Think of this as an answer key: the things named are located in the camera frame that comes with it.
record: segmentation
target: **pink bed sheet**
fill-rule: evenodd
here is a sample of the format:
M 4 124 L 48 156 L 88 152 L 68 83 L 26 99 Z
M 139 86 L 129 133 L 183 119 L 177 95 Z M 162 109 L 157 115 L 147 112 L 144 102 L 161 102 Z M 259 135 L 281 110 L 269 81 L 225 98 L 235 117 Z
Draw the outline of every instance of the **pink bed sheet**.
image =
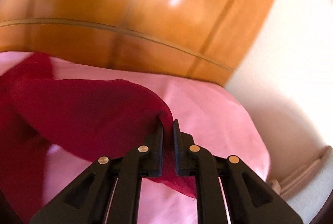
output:
M 0 74 L 31 53 L 0 53 Z M 179 120 L 180 130 L 191 134 L 196 144 L 212 154 L 238 155 L 263 180 L 270 169 L 269 153 L 249 114 L 222 87 L 175 76 L 135 73 L 79 65 L 51 58 L 56 79 L 125 79 L 145 86 L 159 95 Z M 89 166 L 57 145 L 47 153 L 43 202 L 47 203 Z M 138 223 L 195 224 L 196 200 L 163 184 L 142 181 Z

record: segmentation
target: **cloth fold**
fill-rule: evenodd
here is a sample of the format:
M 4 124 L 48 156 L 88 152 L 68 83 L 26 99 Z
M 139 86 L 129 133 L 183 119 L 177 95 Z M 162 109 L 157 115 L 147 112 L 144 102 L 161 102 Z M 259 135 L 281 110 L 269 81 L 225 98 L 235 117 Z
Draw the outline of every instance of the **cloth fold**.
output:
M 0 76 L 0 112 L 0 189 L 25 223 L 42 205 L 51 144 L 88 161 L 117 158 L 139 146 L 158 120 L 164 126 L 163 172 L 153 181 L 195 197 L 194 179 L 175 173 L 171 111 L 143 86 L 54 80 L 48 56 L 33 54 Z

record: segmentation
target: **metal pin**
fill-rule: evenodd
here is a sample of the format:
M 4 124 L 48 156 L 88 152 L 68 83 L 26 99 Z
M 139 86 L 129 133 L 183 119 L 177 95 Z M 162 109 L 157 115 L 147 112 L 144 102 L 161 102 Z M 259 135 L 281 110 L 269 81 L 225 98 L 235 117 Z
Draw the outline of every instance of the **metal pin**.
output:
M 235 155 L 229 156 L 229 161 L 233 164 L 237 164 L 239 162 L 239 158 Z
M 101 165 L 107 164 L 108 162 L 109 162 L 109 159 L 106 156 L 102 156 L 98 159 L 98 163 L 100 163 Z
M 145 153 L 149 150 L 148 146 L 146 145 L 141 145 L 140 147 L 138 147 L 138 151 L 141 153 Z
M 198 145 L 191 145 L 191 146 L 189 147 L 189 150 L 190 150 L 191 152 L 198 152 L 198 151 L 200 151 L 200 147 L 199 147 Z

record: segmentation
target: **red fabric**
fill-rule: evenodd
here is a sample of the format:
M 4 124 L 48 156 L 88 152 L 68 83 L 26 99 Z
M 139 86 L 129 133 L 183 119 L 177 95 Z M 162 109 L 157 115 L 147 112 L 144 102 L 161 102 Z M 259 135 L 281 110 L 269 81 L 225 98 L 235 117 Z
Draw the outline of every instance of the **red fabric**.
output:
M 153 179 L 190 197 L 192 178 L 174 169 L 172 123 L 154 92 L 125 81 L 54 80 L 45 54 L 0 76 L 0 189 L 25 223 L 42 204 L 45 154 L 51 143 L 89 161 L 124 156 L 164 126 L 162 176 Z

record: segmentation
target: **orange wooden surface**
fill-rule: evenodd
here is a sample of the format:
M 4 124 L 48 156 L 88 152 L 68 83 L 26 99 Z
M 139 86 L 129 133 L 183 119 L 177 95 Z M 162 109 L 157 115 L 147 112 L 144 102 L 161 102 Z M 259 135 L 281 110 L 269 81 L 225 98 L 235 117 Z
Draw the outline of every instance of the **orange wooden surface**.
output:
M 272 2 L 0 0 L 0 51 L 43 51 L 81 64 L 223 85 Z

